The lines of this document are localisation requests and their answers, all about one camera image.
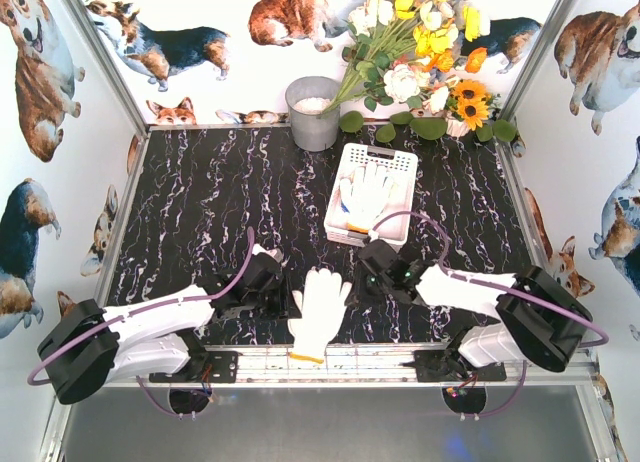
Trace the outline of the plain white knit glove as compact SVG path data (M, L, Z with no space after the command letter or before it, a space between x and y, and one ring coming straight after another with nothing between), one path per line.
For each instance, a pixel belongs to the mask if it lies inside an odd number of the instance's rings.
M349 177L339 182L340 199L351 214L346 217L347 229L367 233L384 211L394 180L387 168L375 162L358 166Z

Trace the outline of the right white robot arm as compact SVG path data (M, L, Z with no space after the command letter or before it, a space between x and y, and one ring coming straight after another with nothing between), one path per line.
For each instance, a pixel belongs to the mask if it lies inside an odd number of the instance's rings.
M585 333L590 313L544 270L531 266L519 274L456 271L402 258L387 242L374 240L357 254L349 306L383 302L449 307L494 319L466 328L449 346L454 359L469 367L530 362L544 370L565 370Z

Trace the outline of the white perforated storage basket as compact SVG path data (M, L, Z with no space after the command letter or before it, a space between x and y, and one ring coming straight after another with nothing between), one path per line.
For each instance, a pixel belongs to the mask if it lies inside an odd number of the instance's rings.
M324 219L327 239L357 247L371 231L399 250L407 241L418 156L348 143Z

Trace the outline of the blue dotted white glove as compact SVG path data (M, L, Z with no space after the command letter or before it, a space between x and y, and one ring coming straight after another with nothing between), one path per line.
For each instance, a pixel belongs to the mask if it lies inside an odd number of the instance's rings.
M348 206L345 204L343 200L340 200L339 206L340 206L341 212L344 214L345 217L348 217L351 214L351 211L349 210Z

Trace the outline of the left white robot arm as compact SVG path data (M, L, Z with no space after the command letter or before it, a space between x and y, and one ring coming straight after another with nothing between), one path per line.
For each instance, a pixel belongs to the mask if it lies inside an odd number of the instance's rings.
M126 306L69 305L38 347L47 383L61 404L72 405L133 377L196 380L215 361L203 346L212 325L299 317L283 259L278 249L256 247L239 275L224 271L202 286Z

